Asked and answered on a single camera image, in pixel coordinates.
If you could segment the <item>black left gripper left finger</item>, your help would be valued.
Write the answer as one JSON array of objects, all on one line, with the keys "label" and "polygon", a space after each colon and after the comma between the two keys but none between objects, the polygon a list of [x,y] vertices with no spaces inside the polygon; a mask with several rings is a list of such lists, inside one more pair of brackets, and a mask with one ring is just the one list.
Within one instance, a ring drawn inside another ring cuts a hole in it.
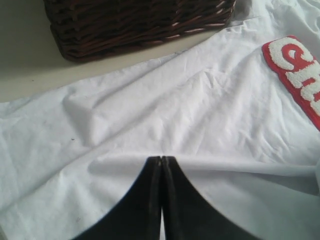
[{"label": "black left gripper left finger", "polygon": [[147,158],[141,172],[123,198],[76,240],[158,240],[161,230],[159,156]]}]

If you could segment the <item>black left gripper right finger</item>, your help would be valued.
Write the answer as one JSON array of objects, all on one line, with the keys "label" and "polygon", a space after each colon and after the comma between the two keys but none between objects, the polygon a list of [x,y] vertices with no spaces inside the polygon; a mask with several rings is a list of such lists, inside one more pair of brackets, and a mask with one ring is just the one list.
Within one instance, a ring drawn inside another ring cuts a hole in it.
[{"label": "black left gripper right finger", "polygon": [[212,207],[173,156],[161,158],[161,204],[167,240],[251,240],[253,235]]}]

